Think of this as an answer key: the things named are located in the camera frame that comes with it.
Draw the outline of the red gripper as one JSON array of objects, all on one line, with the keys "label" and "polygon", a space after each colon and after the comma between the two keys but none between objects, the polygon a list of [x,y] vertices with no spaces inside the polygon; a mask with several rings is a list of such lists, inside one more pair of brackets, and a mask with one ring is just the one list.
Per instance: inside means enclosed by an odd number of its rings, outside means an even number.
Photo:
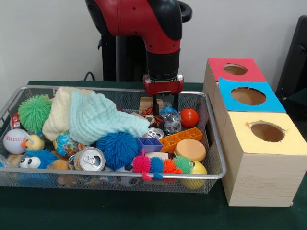
[{"label": "red gripper", "polygon": [[183,90],[184,77],[182,73],[178,73],[177,77],[168,81],[157,81],[149,77],[149,75],[143,76],[144,90],[148,95],[153,95],[153,114],[159,115],[159,104],[157,102],[156,95],[160,94],[173,94],[174,99],[172,107],[178,111],[178,98],[180,92]]}]

